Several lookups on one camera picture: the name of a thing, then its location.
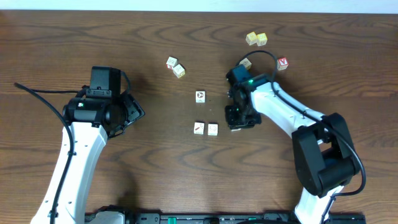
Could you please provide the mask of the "white block with faint print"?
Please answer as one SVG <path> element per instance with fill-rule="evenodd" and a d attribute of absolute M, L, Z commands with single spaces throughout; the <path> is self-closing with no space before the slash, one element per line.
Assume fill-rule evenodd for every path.
<path fill-rule="evenodd" d="M 218 135 L 218 124 L 213 124 L 213 123 L 208 124 L 208 135 L 209 136 Z"/>

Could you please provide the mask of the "cream block with faint drawing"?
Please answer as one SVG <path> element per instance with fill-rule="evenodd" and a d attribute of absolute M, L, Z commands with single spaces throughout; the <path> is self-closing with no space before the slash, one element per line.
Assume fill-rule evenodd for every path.
<path fill-rule="evenodd" d="M 248 58 L 242 59 L 242 61 L 239 62 L 240 65 L 244 65 L 246 70 L 249 70 L 252 66 L 252 63 L 249 61 Z"/>

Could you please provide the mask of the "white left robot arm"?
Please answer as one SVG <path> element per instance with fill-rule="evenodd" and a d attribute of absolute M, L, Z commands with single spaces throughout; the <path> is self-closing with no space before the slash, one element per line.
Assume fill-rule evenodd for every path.
<path fill-rule="evenodd" d="M 95 167 L 107 141 L 145 115 L 127 91 L 118 97 L 74 97 L 63 110 L 62 146 L 32 223 L 84 223 Z"/>

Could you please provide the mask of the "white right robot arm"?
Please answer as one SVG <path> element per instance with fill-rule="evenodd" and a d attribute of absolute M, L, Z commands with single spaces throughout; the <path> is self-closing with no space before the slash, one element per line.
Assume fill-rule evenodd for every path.
<path fill-rule="evenodd" d="M 227 75 L 233 104 L 225 108 L 230 129 L 252 128 L 267 116 L 292 139 L 297 177 L 303 185 L 294 214 L 299 223 L 326 223 L 333 202 L 364 167 L 345 119 L 311 110 L 265 75 Z"/>

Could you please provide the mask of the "white block with hammer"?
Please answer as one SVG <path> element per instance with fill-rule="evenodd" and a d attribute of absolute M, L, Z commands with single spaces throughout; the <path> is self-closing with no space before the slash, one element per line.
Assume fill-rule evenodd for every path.
<path fill-rule="evenodd" d="M 204 134 L 204 130 L 205 130 L 205 124 L 202 122 L 195 122 L 194 123 L 194 129 L 193 129 L 193 133 L 194 134 L 199 134 L 199 135 L 203 135 Z"/>

